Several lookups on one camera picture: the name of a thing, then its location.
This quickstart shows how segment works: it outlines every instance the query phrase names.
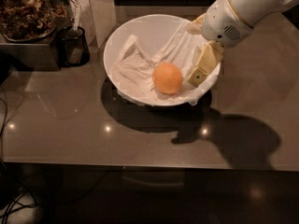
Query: bowl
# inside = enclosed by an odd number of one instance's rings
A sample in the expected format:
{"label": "bowl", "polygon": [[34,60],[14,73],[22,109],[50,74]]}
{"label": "bowl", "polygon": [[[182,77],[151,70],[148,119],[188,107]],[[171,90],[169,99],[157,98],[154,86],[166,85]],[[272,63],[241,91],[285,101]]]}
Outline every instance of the bowl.
{"label": "bowl", "polygon": [[[146,51],[149,56],[151,56],[164,47],[165,43],[173,37],[179,27],[187,26],[189,23],[190,21],[180,17],[155,14],[130,20],[114,31],[105,45],[104,67],[109,79],[117,88],[120,96],[138,105],[173,106],[182,105],[184,103],[190,103],[191,105],[197,104],[197,101],[216,83],[220,72],[220,63],[197,88],[179,95],[167,96],[158,94],[154,98],[147,97],[147,95],[144,94],[134,95],[131,91],[121,86],[121,82],[127,81],[119,80],[118,76],[112,75],[115,63],[124,45],[126,45],[126,42],[132,35],[137,37],[147,48]],[[186,53],[185,66],[192,66],[194,49],[196,47],[202,47],[205,43],[206,40],[201,35],[188,35],[188,47],[184,49]]]}

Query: black cup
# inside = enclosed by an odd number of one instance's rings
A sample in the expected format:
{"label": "black cup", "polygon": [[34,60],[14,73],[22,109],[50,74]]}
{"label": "black cup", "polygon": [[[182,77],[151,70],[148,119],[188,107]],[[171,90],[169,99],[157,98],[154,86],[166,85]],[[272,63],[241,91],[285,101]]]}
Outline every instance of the black cup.
{"label": "black cup", "polygon": [[83,65],[90,60],[85,30],[78,27],[78,35],[69,37],[67,33],[70,29],[71,26],[65,27],[56,34],[59,64],[64,67]]}

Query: countertop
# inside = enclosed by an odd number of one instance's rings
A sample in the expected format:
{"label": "countertop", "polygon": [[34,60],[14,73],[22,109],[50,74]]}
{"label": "countertop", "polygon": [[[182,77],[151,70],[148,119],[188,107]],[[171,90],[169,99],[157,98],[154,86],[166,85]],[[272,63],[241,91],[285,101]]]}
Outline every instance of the countertop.
{"label": "countertop", "polygon": [[123,100],[107,79],[103,47],[80,67],[14,71],[3,84],[3,159],[299,171],[298,41],[298,30],[281,14],[267,17],[225,51],[216,86],[197,106]]}

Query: glass jar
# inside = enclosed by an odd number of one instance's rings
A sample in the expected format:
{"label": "glass jar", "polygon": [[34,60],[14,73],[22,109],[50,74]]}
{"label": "glass jar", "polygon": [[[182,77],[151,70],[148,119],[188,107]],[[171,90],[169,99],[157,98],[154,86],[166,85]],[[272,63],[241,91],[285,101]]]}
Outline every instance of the glass jar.
{"label": "glass jar", "polygon": [[0,31],[8,41],[37,40],[55,27],[49,0],[0,0]]}

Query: robotic hand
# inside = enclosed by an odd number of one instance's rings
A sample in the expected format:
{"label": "robotic hand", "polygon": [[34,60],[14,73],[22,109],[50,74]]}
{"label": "robotic hand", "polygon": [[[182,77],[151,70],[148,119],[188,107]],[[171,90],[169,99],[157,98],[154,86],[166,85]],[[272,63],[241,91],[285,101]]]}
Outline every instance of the robotic hand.
{"label": "robotic hand", "polygon": [[187,81],[198,86],[231,48],[252,34],[254,27],[271,13],[283,12],[299,0],[217,0],[205,14],[190,23],[187,31],[201,34],[207,43],[195,51]]}

